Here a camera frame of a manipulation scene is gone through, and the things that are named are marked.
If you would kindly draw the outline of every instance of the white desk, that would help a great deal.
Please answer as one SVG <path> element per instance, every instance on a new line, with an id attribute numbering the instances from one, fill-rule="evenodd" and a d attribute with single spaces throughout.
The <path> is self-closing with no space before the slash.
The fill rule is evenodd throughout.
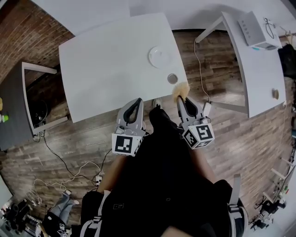
<path id="1" fill-rule="evenodd" d="M 201 33 L 199 43 L 223 23 L 230 36 L 245 90 L 245 106 L 212 102 L 213 106 L 248 114 L 249 118 L 267 111 L 286 100 L 284 75 L 277 50 L 254 50 L 247 46 L 239 23 L 231 15 L 222 16 Z M 272 89 L 279 91 L 279 98 L 272 97 Z"/>
<path id="2" fill-rule="evenodd" d="M 166 49 L 171 63 L 152 66 L 155 46 Z M 172 94 L 187 81 L 181 56 L 163 13 L 148 14 L 102 25 L 59 47 L 62 80 L 73 122 L 123 107 L 136 98 L 144 101 Z"/>

